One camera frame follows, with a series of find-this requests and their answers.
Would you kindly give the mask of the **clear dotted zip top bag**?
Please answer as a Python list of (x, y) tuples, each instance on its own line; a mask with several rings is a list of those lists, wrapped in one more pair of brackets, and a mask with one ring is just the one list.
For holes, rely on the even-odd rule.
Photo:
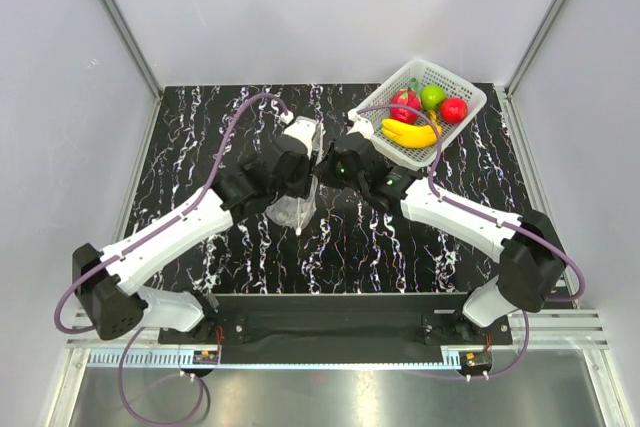
[(315, 168), (323, 153), (324, 127), (314, 119), (297, 117), (283, 134), (301, 141), (306, 156), (293, 171), (293, 183), (266, 209), (266, 215), (277, 225), (291, 228), (300, 237), (316, 211), (319, 181)]

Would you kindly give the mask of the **red dragon fruit toy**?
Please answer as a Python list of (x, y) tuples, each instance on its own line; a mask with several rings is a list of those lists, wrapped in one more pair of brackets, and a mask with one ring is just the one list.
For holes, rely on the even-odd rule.
[(390, 118), (405, 124), (414, 124), (422, 111), (421, 100), (414, 90), (399, 90), (390, 100)]

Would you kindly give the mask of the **green apple toy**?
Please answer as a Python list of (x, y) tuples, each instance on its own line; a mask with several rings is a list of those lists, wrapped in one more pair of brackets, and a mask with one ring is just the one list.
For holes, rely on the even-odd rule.
[(427, 111), (437, 111), (447, 99), (445, 91), (438, 85), (426, 85), (420, 92), (422, 107)]

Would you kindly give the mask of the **red apple toy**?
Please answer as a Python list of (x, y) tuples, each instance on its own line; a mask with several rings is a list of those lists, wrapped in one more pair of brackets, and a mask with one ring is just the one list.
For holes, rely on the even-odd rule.
[(449, 124), (459, 124), (468, 116), (468, 105), (461, 98), (447, 98), (440, 105), (440, 116)]

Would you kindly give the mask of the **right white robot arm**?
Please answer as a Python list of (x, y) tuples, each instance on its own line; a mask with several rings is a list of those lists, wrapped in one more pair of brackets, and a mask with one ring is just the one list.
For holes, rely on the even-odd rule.
[(494, 276), (471, 291), (454, 318), (463, 342), (480, 341), (498, 318), (517, 310), (541, 311), (566, 268), (545, 214), (502, 212), (460, 197), (425, 175), (391, 165), (360, 133), (332, 142), (316, 172), (324, 185), (349, 188), (372, 208), (434, 227), (495, 262)]

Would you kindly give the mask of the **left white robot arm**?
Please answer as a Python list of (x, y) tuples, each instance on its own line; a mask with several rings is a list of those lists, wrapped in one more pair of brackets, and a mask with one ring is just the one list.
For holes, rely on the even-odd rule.
[(317, 152), (308, 142), (282, 135), (217, 172), (175, 210), (134, 235), (101, 250), (91, 244), (72, 255), (75, 295), (103, 341), (139, 328), (166, 328), (194, 343), (218, 326), (213, 300), (193, 290), (158, 290), (147, 281), (205, 239), (261, 214), (283, 197), (306, 197)]

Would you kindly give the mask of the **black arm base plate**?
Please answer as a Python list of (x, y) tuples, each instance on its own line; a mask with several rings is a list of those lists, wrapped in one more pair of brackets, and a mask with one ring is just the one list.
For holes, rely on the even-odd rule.
[(503, 347), (513, 343), (508, 320), (488, 328), (461, 316), (464, 293), (225, 294), (218, 296), (214, 334), (193, 339), (164, 328), (158, 340), (221, 348), (224, 366), (441, 363), (444, 347)]

